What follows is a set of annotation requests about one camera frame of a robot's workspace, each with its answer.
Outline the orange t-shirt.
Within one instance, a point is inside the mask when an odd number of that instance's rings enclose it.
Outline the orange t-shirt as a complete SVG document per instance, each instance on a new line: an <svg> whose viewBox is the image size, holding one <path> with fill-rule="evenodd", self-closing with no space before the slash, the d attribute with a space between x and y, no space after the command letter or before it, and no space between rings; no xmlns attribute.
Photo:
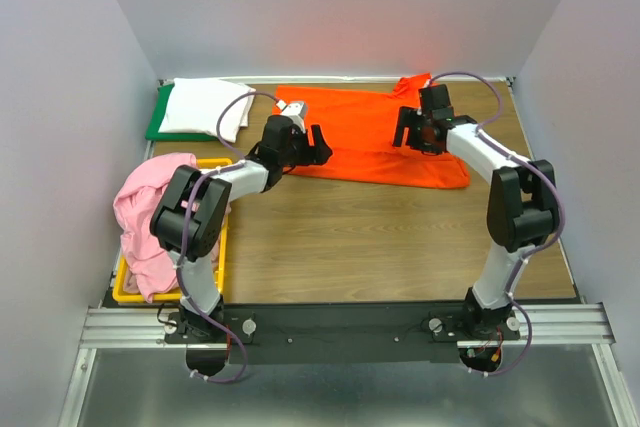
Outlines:
<svg viewBox="0 0 640 427"><path fill-rule="evenodd" d="M307 125L318 124L333 155L322 166L299 166L297 176L433 189L471 184L465 163L445 153L423 154L392 145L399 109L419 106L428 73L401 78L389 93L280 85L276 96L308 105Z"/></svg>

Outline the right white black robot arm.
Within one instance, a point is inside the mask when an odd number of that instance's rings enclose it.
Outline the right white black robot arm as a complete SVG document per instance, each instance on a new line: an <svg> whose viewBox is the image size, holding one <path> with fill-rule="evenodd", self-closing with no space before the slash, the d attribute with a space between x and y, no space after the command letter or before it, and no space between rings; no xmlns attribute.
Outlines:
<svg viewBox="0 0 640 427"><path fill-rule="evenodd" d="M529 259L555 241L562 226L551 163L532 161L491 138L468 115L456 115L444 85L419 90L420 106L399 109L393 145L423 154L452 154L489 185L486 225L489 254L464 299L459 325L480 339L506 323Z"/></svg>

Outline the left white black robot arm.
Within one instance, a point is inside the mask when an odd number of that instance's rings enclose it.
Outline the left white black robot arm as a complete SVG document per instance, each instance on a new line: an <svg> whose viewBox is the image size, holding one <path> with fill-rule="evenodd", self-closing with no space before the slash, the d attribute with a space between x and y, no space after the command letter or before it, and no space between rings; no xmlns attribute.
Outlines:
<svg viewBox="0 0 640 427"><path fill-rule="evenodd" d="M262 138L238 162L207 172L179 166L150 221L150 233L173 262L181 306L191 311L187 329L201 342L222 327L215 312L221 293L213 278L211 253L222 233L226 211L242 197L269 191L288 168L322 166L333 151L321 127L305 129L292 116L272 115Z"/></svg>

